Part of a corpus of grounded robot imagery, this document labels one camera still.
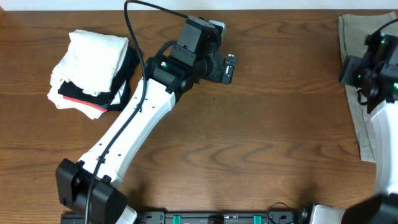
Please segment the khaki green shorts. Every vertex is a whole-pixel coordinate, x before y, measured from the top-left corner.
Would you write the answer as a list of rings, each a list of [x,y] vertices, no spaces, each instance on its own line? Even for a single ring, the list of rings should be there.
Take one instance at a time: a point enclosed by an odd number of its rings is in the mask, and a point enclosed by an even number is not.
[[[372,34],[382,25],[397,18],[396,13],[376,16],[356,16],[345,14],[338,18],[338,36],[340,41],[341,60],[347,56],[362,58],[368,47],[364,44],[365,36]],[[358,89],[353,86],[345,86],[346,96],[354,124],[354,130],[359,145],[359,153],[362,161],[374,162],[376,152],[373,127],[370,123],[370,115],[367,108],[361,105],[365,101],[362,95],[358,100]]]

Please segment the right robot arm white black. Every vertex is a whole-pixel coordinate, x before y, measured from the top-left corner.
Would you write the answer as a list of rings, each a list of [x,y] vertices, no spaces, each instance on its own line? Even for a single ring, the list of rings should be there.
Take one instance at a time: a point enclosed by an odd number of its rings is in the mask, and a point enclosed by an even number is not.
[[[314,205],[305,223],[397,223],[397,37],[375,31],[363,57],[346,57],[339,81],[359,88],[376,140],[374,195],[347,209]]]

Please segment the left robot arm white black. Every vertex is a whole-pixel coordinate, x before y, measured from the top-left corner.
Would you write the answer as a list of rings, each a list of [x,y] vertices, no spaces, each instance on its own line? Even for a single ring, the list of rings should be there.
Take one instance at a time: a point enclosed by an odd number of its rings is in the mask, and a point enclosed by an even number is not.
[[[105,135],[77,162],[55,171],[60,203],[70,209],[62,223],[136,223],[137,212],[119,187],[155,125],[201,80],[229,84],[236,57],[220,55],[226,25],[188,16],[178,40],[147,59],[143,77]]]

